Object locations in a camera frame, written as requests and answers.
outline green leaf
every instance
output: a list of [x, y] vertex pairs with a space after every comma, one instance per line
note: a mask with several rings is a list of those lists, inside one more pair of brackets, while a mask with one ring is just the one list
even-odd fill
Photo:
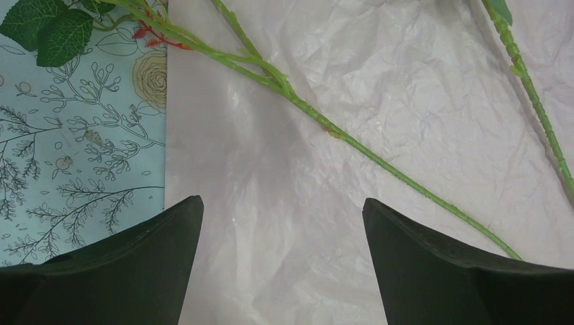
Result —
[[501, 17], [506, 20], [506, 22], [512, 26], [512, 13], [506, 5], [506, 0], [486, 0], [488, 4], [494, 9], [494, 11], [501, 15]]
[[6, 14], [0, 34], [14, 40], [26, 51], [38, 48], [38, 32], [56, 16], [68, 11], [62, 0], [19, 0]]
[[58, 16], [38, 35], [37, 66], [58, 67], [83, 53], [93, 31], [93, 17], [79, 9]]
[[97, 3], [94, 0], [81, 0], [81, 3], [84, 8], [97, 14], [105, 14], [106, 12], [111, 12], [116, 7], [116, 5], [113, 3]]

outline paper wrinkle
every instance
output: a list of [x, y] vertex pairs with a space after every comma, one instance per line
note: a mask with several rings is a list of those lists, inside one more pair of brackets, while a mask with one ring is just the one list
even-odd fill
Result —
[[[574, 166], [574, 4], [507, 2]], [[328, 118], [527, 261], [574, 267], [574, 211], [480, 1], [225, 4]], [[209, 44], [240, 48], [210, 1], [169, 9]], [[361, 217], [369, 197], [502, 254], [271, 91], [196, 52], [171, 49], [168, 69], [166, 206], [205, 203], [180, 324], [386, 324]]]

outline floral patterned paper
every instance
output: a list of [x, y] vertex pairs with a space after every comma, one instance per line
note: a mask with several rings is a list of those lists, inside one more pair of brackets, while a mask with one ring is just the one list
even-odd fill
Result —
[[[0, 2], [0, 19], [15, 3]], [[163, 210], [166, 51], [135, 40], [138, 27], [95, 31], [48, 69], [0, 35], [2, 265], [43, 263]]]

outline black object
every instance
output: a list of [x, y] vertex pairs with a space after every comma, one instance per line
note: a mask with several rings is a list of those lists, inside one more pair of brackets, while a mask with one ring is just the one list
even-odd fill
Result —
[[469, 246], [369, 198], [367, 240], [389, 325], [574, 324], [574, 271]]
[[0, 324], [177, 325], [202, 217], [192, 196], [44, 264], [0, 268]]

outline printed branch drawing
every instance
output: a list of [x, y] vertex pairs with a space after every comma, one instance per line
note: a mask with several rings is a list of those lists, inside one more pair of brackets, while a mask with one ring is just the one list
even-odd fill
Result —
[[[27, 210], [28, 217], [37, 218], [40, 222], [47, 221], [50, 223], [50, 228], [45, 232], [39, 232], [37, 239], [29, 235], [18, 238], [14, 245], [8, 245], [4, 251], [9, 255], [21, 257], [20, 263], [26, 263], [30, 257], [36, 260], [38, 254], [44, 255], [46, 260], [51, 259], [60, 254], [56, 243], [61, 239], [56, 232], [59, 227], [68, 234], [68, 238], [64, 240], [65, 243], [71, 244], [73, 248], [81, 248], [86, 245], [86, 242], [80, 234], [80, 229], [85, 226], [89, 217], [94, 216], [94, 212], [101, 207], [103, 202], [107, 202], [107, 205], [99, 209], [104, 217], [100, 223], [104, 224], [111, 235], [116, 232], [120, 224], [118, 214], [122, 209], [133, 205], [134, 192], [163, 189], [162, 186], [142, 186], [107, 192], [101, 180], [89, 179], [88, 181], [91, 188], [84, 186], [80, 179], [58, 187], [62, 197], [67, 198], [66, 207], [63, 209], [57, 210], [43, 203], [40, 207]], [[77, 201], [82, 199], [86, 201], [77, 204]]]
[[[86, 153], [94, 155], [93, 158], [89, 159], [90, 161], [100, 163], [103, 161], [103, 156], [108, 157], [108, 160], [104, 162], [106, 167], [96, 167], [94, 170], [98, 175], [106, 175], [106, 180], [113, 181], [116, 179], [115, 173], [130, 170], [128, 160], [136, 156], [141, 150], [153, 146], [165, 147], [165, 143], [150, 138], [140, 122], [141, 116], [136, 111], [132, 110], [128, 115], [120, 114], [112, 105], [106, 105], [102, 102], [104, 91], [117, 92], [119, 90], [118, 84], [121, 82], [121, 78], [116, 77], [111, 80], [111, 74], [114, 70], [113, 64], [100, 68], [94, 62], [91, 65], [93, 81], [81, 79], [79, 87], [74, 85], [71, 79], [80, 64], [80, 59], [81, 57], [77, 57], [62, 67], [47, 69], [54, 76], [54, 82], [58, 85], [67, 86], [72, 95], [66, 95], [59, 87], [52, 85], [50, 89], [42, 91], [42, 94], [49, 97], [42, 97], [40, 100], [44, 103], [59, 103], [60, 105], [53, 109], [54, 112], [62, 111], [71, 102], [98, 106], [105, 111], [102, 117], [93, 117], [92, 122], [81, 116], [75, 116], [73, 119], [68, 119], [67, 122], [74, 125], [74, 127], [69, 128], [70, 131], [79, 133], [79, 136], [76, 138], [77, 142], [87, 139], [94, 144], [88, 144], [85, 148]], [[100, 134], [95, 130], [96, 127], [121, 128], [131, 135], [144, 140], [146, 144], [141, 145], [131, 140], [123, 140], [118, 146], [109, 139], [102, 140]]]
[[[26, 179], [31, 177], [37, 181], [40, 176], [41, 170], [35, 158], [36, 135], [62, 127], [59, 119], [50, 117], [44, 119], [54, 127], [48, 129], [33, 127], [26, 121], [25, 114], [0, 105], [0, 140], [2, 140], [0, 141], [0, 217], [4, 220], [13, 221], [16, 217], [16, 204], [22, 206], [26, 201], [22, 193], [22, 190], [28, 188]], [[3, 139], [6, 133], [12, 133], [14, 136]], [[25, 160], [23, 170], [7, 157], [6, 150], [13, 142], [18, 143], [12, 148], [12, 156]]]

